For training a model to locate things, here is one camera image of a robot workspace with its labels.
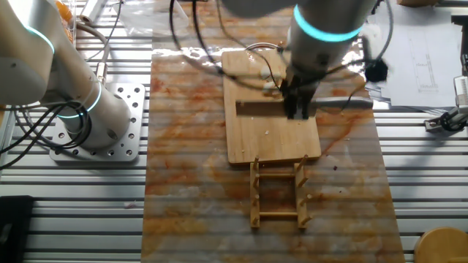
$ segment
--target white robotic arm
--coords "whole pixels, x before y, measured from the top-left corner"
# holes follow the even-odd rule
[[[98,81],[50,2],[0,0],[0,25],[0,104],[76,101],[92,123],[84,148],[107,147],[123,137],[130,124],[129,107]],[[59,117],[69,132],[80,129],[73,109]]]

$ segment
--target plastic sheet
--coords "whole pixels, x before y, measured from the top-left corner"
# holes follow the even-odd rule
[[[120,20],[130,36],[170,36],[169,0],[126,1],[121,8]],[[178,34],[189,25],[189,19],[176,1],[174,26]]]
[[[58,12],[60,13],[61,23],[64,26],[65,33],[69,41],[75,46],[76,40],[76,1],[75,0],[56,0]]]

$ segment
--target black cable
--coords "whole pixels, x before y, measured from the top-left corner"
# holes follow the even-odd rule
[[[39,118],[39,120],[33,125],[33,128],[37,128],[39,125],[40,125],[40,122],[42,120],[45,119],[45,117],[53,112],[57,107],[65,107],[65,105],[63,106],[54,106],[54,107],[51,107],[50,109],[48,109],[45,114],[43,116],[41,116],[41,118]],[[22,141],[24,141],[31,133],[32,133],[32,129],[30,129],[29,131],[27,131],[20,139],[16,140],[16,142],[12,143],[11,145],[8,145],[7,147],[3,148],[0,150],[0,154],[3,154],[3,153],[6,153],[7,151],[13,149],[15,146],[19,145]]]
[[[174,45],[181,52],[182,57],[184,57],[184,59],[187,61],[187,63],[190,64],[191,66],[193,66],[195,69],[199,69],[199,70],[204,71],[205,73],[210,74],[210,75],[218,75],[217,72],[212,71],[212,70],[202,66],[200,63],[198,63],[196,61],[193,61],[191,58],[184,55],[184,53],[182,51],[182,45],[181,45],[180,41],[178,40],[176,30],[174,29],[174,4],[175,4],[175,2],[176,2],[176,0],[170,0],[170,3],[169,3],[169,27],[170,27],[171,35],[173,37]]]
[[[110,34],[109,34],[109,37],[107,37],[107,41],[105,42],[104,44],[104,47],[98,51],[96,54],[90,56],[89,58],[87,58],[85,61],[86,62],[89,62],[92,58],[94,58],[95,56],[99,55],[103,50],[106,49],[106,47],[109,45],[109,41],[110,41],[110,38],[112,37],[112,34],[114,33],[114,30],[116,30],[116,27],[117,27],[117,22],[118,22],[118,19],[120,18],[120,13],[121,13],[121,9],[122,9],[122,4],[124,3],[124,0],[119,0],[118,1],[118,11],[117,11],[117,18],[116,18],[116,22],[114,23],[114,26],[112,27],[112,30],[110,31]]]
[[[52,150],[66,150],[66,149],[71,149],[71,148],[80,146],[80,144],[83,143],[84,140],[87,139],[87,137],[89,136],[88,133],[90,133],[90,130],[91,130],[91,119],[88,117],[88,111],[83,106],[81,106],[81,104],[77,102],[70,102],[70,104],[68,104],[67,106],[74,109],[78,117],[80,118],[80,127],[79,127],[80,131],[69,142],[60,145],[49,140],[48,138],[43,137],[42,135],[38,135],[39,132],[36,129],[33,129],[33,132],[36,134],[36,136],[39,137],[39,141],[37,141],[38,145],[50,148]],[[30,129],[32,129],[33,124],[29,121],[29,117],[27,116],[26,111],[22,110],[21,108],[20,108],[20,111],[22,112],[23,117],[25,118],[26,124],[29,126]],[[26,129],[20,123],[20,120],[16,111],[14,112],[14,114],[15,114],[15,118],[16,118],[16,121],[18,122],[20,129],[24,133],[26,133]]]
[[[49,119],[49,121],[44,125],[44,127],[42,127],[42,129],[39,131],[39,134],[42,135],[42,133],[44,133],[44,131],[46,130],[46,128],[50,125],[50,123],[52,122],[52,120],[59,114],[59,112],[61,112],[65,107],[66,105],[62,105],[62,106],[54,106],[52,108],[50,108],[47,112],[48,113],[51,113],[54,109],[56,109],[58,107],[58,110],[54,112],[54,114],[52,115],[52,117]],[[16,164],[18,161],[20,161],[30,150],[31,148],[33,147],[34,143],[36,143],[36,141],[38,140],[39,138],[38,137],[35,137],[33,139],[33,141],[28,145],[28,147],[18,156],[16,157],[15,159],[13,159],[11,162],[5,164],[5,165],[2,165],[0,166],[0,171],[2,171],[3,169],[6,169],[6,168],[9,168],[11,167],[13,164]]]
[[[206,55],[208,56],[208,60],[214,65],[218,74],[225,75],[225,72],[222,70],[222,68],[216,65],[217,61],[215,61],[213,56],[208,52],[208,48],[206,48],[205,42],[203,41],[202,34],[200,32],[200,27],[198,25],[197,0],[192,0],[192,20],[193,20],[193,25],[195,28],[195,33],[198,38],[198,42],[200,43],[200,46],[202,47],[202,49],[205,51]]]

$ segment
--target paper sheet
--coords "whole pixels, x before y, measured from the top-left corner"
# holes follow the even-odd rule
[[[390,98],[391,98],[390,89],[389,89],[389,88],[380,88],[380,93],[382,94],[382,97],[384,97],[384,98],[386,98],[386,99],[390,99]]]
[[[393,36],[384,59],[387,91],[393,106],[455,106],[453,78],[461,74],[458,30],[450,13],[433,7],[409,8],[393,1]],[[388,35],[387,7],[377,9],[374,21]]]

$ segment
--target metal table surface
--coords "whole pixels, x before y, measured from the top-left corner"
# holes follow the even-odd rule
[[[78,1],[78,13],[84,1]],[[115,13],[105,10],[99,31],[108,35]],[[142,83],[148,109],[150,37],[128,37],[119,24],[110,41],[109,83]],[[88,57],[100,49],[99,40],[79,33],[77,49]],[[90,62],[94,68],[97,60]],[[38,118],[40,111],[33,112]],[[390,189],[407,262],[419,236],[438,226],[468,232],[468,131],[428,134],[423,120],[431,116],[376,103],[374,116],[380,136]],[[6,131],[22,135],[8,115]],[[25,262],[139,262],[148,139],[144,112],[140,158],[136,165],[58,167],[46,150],[30,154],[0,175],[0,195],[31,195],[38,201],[27,243]],[[10,151],[15,158],[29,142]],[[137,207],[125,209],[125,202]]]

